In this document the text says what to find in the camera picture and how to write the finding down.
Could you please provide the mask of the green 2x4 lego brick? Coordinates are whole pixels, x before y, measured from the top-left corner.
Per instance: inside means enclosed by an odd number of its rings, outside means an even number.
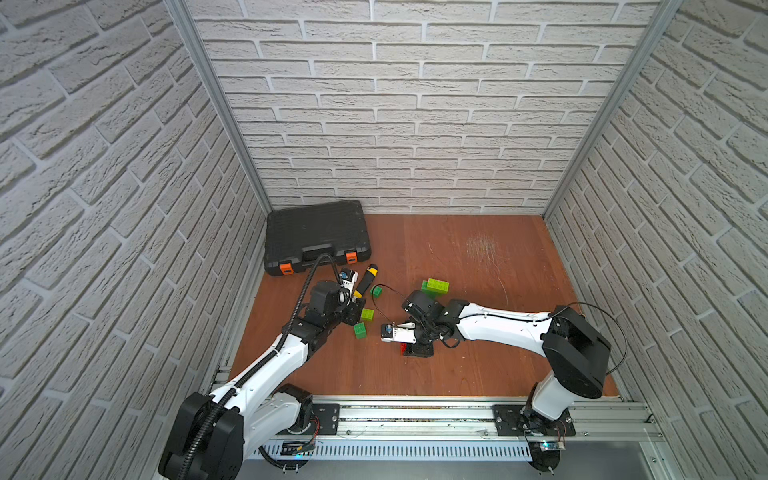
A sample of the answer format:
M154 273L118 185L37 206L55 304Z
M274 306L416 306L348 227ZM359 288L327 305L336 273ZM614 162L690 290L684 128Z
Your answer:
M429 288L427 280L424 280L422 282L422 284L421 284L421 291L424 292L426 295L428 295L430 298L433 298L433 299L436 299L437 296L439 295L438 292L433 291L432 289Z

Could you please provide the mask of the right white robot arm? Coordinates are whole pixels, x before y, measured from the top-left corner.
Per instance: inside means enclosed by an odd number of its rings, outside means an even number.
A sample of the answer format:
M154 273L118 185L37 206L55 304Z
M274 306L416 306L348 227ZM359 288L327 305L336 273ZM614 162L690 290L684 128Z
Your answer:
M402 308L408 321L384 325L381 339L403 344L406 356L429 358L435 342L455 348L463 341L488 341L545 358L550 371L535 384L519 414L519 424L527 432L561 433L565 412L575 401L603 394L611 344L570 305L522 313L459 299L442 305L415 291Z

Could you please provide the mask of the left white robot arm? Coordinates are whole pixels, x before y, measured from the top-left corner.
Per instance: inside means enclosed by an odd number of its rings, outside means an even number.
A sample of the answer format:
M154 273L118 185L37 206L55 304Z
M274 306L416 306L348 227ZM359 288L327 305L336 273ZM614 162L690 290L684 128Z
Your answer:
M294 314L275 342L234 380L210 394L194 392L180 405L161 455L166 479L234 479L248 457L277 433L307 428L312 395L283 381L303 366L336 326L354 324L369 282L357 288L320 281L304 314Z

